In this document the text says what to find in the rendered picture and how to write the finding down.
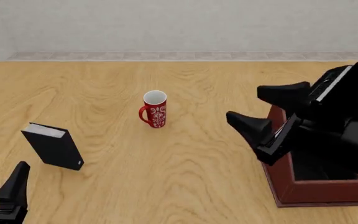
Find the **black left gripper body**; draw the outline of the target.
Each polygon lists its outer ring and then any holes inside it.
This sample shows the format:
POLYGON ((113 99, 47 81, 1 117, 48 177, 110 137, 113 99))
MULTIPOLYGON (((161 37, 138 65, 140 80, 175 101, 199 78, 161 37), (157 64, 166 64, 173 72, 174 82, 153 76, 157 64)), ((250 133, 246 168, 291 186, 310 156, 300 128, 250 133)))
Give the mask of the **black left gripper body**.
POLYGON ((26 203, 22 205, 9 203, 0 205, 0 224, 23 224, 26 215, 26 203))

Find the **black book white pages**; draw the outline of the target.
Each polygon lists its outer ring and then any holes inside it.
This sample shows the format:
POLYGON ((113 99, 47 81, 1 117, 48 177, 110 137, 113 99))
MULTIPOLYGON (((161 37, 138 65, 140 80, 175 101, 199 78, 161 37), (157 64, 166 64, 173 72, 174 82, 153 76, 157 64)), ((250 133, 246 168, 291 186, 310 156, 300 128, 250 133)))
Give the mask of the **black book white pages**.
POLYGON ((21 132, 44 164, 79 171, 85 163, 69 130, 29 123, 21 132))

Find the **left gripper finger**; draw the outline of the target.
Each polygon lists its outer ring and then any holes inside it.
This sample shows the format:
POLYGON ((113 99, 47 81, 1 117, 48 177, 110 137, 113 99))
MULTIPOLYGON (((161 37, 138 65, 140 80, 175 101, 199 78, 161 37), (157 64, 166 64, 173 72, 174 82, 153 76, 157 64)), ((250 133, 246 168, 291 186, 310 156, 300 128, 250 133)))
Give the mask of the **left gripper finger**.
POLYGON ((0 206, 27 207, 27 181, 30 165, 20 161, 0 188, 0 206))

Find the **red-brown desk caddy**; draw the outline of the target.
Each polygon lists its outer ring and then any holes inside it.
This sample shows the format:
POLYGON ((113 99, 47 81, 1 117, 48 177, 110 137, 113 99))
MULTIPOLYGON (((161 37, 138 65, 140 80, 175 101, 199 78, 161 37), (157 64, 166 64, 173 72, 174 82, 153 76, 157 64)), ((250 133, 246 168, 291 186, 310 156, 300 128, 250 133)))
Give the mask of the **red-brown desk caddy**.
MULTIPOLYGON (((358 97, 355 112, 358 121, 358 97)), ((287 120, 273 105, 268 119, 278 130, 287 120)), ((262 163, 278 207, 358 205, 358 159, 340 162, 295 149, 262 163)))

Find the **red mug white pattern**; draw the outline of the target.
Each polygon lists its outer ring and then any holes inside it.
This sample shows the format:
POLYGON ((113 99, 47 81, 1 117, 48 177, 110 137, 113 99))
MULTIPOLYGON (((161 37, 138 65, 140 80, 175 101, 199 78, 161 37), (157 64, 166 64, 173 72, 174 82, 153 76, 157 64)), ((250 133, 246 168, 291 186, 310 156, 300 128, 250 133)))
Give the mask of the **red mug white pattern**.
POLYGON ((139 109, 139 118, 152 128, 162 128, 166 124, 167 95, 163 91, 148 91, 143 96, 144 105, 139 109))

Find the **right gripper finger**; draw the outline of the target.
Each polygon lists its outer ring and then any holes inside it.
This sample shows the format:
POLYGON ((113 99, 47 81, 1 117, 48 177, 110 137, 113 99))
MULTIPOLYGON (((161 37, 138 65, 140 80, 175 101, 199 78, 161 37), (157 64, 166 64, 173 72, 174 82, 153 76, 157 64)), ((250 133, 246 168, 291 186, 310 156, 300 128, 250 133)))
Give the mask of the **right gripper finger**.
POLYGON ((271 119, 248 117, 234 111, 228 111, 226 120, 247 141, 253 151, 256 151, 257 147, 270 141, 273 137, 271 119))
POLYGON ((260 85, 257 87, 257 97, 283 110, 297 110, 305 105, 310 88, 309 82, 289 85, 260 85))

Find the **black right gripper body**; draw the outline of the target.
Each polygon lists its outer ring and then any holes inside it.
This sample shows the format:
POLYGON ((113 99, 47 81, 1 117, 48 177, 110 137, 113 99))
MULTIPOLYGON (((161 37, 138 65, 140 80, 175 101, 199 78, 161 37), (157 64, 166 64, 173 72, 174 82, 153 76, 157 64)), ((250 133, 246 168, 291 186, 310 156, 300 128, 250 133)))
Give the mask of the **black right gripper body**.
POLYGON ((305 105, 284 110, 286 122, 257 147, 258 160, 272 165, 295 149, 340 162, 358 159, 358 62, 332 68, 310 86, 305 105))

